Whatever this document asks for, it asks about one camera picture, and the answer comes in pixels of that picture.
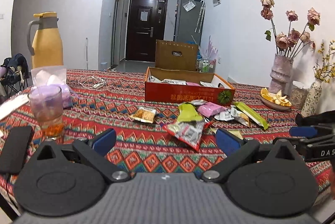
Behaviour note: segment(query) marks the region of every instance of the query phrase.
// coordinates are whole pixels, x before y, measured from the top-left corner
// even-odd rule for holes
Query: metal screw
[[[115,171],[112,174],[112,178],[116,179],[116,180],[124,180],[126,178],[128,178],[128,173],[125,171]]]
[[[215,170],[207,170],[205,173],[203,173],[203,176],[206,179],[217,179],[220,176],[220,173]]]

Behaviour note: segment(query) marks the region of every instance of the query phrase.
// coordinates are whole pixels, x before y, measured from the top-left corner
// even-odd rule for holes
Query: bowl
[[[265,98],[263,98],[261,95],[261,101],[264,103],[264,105],[276,110],[276,111],[288,111],[291,107],[286,107],[286,106],[282,106],[282,105],[278,105],[275,104],[269,100],[266,100]]]

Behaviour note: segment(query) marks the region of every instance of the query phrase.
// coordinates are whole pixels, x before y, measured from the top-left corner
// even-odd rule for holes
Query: cardboard box
[[[156,41],[156,68],[166,70],[195,71],[198,45],[176,43],[168,40]]]
[[[149,77],[154,76],[159,80],[175,79],[185,80],[200,84],[209,82],[218,87],[219,83],[223,85],[220,88],[211,88],[204,86],[184,86],[168,83],[149,82]],[[195,99],[204,99],[219,105],[230,106],[235,94],[235,88],[217,74],[198,73],[184,70],[163,70],[159,68],[148,67],[145,76],[145,100],[155,102],[182,103]]]

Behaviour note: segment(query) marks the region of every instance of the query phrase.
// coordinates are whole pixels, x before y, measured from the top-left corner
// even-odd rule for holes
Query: green snack package
[[[197,113],[195,107],[189,103],[182,103],[179,105],[179,116],[177,118],[178,122],[191,122],[191,121],[201,121],[202,116]]]
[[[266,120],[243,102],[235,102],[234,105],[250,119],[252,119],[257,125],[263,127],[264,130],[269,128],[270,125],[266,122]]]

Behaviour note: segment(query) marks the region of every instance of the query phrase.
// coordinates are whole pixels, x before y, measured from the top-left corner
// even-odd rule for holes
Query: pink snack package
[[[207,102],[198,108],[198,112],[207,118],[226,110],[226,107],[214,104],[212,102]]]
[[[198,83],[186,82],[187,86],[200,86]]]

